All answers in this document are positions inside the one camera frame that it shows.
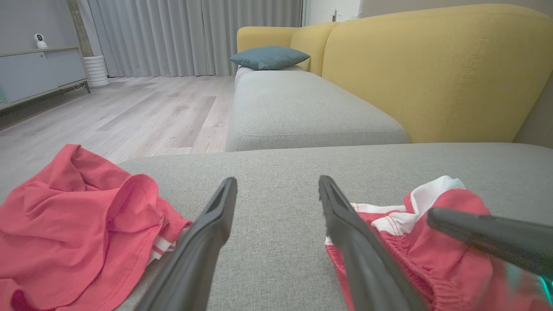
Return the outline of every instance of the red cloth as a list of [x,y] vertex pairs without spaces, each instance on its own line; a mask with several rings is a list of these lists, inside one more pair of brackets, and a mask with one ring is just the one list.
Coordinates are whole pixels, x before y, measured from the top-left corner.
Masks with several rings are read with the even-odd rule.
[[[408,213],[415,213],[411,195],[404,198],[404,204]],[[489,215],[481,199],[466,189],[448,190],[432,206]],[[404,235],[377,231],[371,226],[373,221],[393,212],[397,211],[359,212],[359,216],[380,237],[431,310],[551,310],[540,295],[540,286],[532,274],[505,265],[495,257],[428,227],[426,213],[414,224],[413,230]],[[388,220],[392,227],[397,226]],[[326,249],[336,268],[346,303],[354,311],[342,254],[334,245],[326,245]],[[517,275],[517,284],[510,284],[509,270],[511,275]]]
[[0,309],[112,310],[189,224],[152,178],[66,145],[0,206]]

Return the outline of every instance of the white security camera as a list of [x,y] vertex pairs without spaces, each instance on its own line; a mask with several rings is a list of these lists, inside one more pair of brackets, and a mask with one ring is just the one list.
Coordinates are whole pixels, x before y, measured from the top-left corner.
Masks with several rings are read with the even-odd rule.
[[41,34],[39,34],[39,33],[35,34],[34,38],[35,38],[35,41],[36,41],[36,47],[37,48],[44,49],[44,48],[48,47],[48,45],[44,41],[44,37]]

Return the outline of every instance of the cabinet door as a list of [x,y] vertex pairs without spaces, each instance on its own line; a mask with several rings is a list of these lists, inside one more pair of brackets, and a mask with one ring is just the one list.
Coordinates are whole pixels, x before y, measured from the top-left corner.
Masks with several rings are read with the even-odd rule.
[[58,87],[43,52],[0,57],[0,84],[9,102]]
[[81,57],[77,49],[44,52],[57,86],[86,79]]

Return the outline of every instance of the cabinet top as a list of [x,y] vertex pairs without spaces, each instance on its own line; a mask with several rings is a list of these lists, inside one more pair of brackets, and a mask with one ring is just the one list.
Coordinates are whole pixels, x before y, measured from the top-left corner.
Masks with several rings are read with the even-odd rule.
[[69,46],[60,46],[58,48],[44,48],[44,49],[31,49],[23,51],[13,51],[13,52],[0,52],[0,57],[18,55],[18,54],[28,54],[28,53],[37,53],[37,52],[46,52],[46,51],[57,51],[57,50],[68,50],[68,49],[78,49],[78,45],[69,45]]

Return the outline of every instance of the cabinet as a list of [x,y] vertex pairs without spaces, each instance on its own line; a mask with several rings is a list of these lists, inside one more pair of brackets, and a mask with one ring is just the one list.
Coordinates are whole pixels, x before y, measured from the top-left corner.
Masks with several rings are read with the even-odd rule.
[[0,109],[86,82],[78,46],[0,54]]

